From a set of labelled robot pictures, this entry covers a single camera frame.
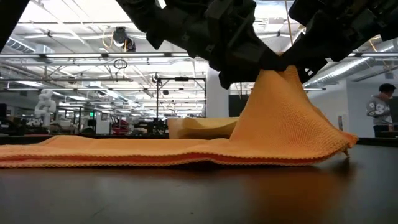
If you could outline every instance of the man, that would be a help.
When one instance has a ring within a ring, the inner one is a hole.
[[[366,105],[367,115],[373,117],[373,130],[375,137],[380,137],[381,131],[389,131],[392,126],[389,99],[395,91],[395,86],[385,83],[379,87],[380,94],[372,96]]]

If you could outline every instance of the gray shirt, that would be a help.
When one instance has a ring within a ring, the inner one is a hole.
[[[372,97],[366,104],[366,114],[373,117],[373,125],[392,124],[390,106],[378,97]]]

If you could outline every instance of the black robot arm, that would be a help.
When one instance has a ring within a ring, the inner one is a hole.
[[[398,36],[397,0],[296,0],[289,15],[307,29],[282,56],[256,36],[253,0],[165,0],[163,9],[155,0],[117,2],[155,49],[167,40],[209,61],[224,88],[288,65],[296,65],[303,83],[326,58],[340,61],[378,34]]]

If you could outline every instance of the table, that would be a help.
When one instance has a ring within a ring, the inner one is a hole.
[[[398,148],[310,167],[0,169],[0,223],[398,223]]]

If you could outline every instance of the desk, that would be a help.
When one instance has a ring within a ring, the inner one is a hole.
[[[313,167],[0,169],[0,223],[398,223],[398,148]]]

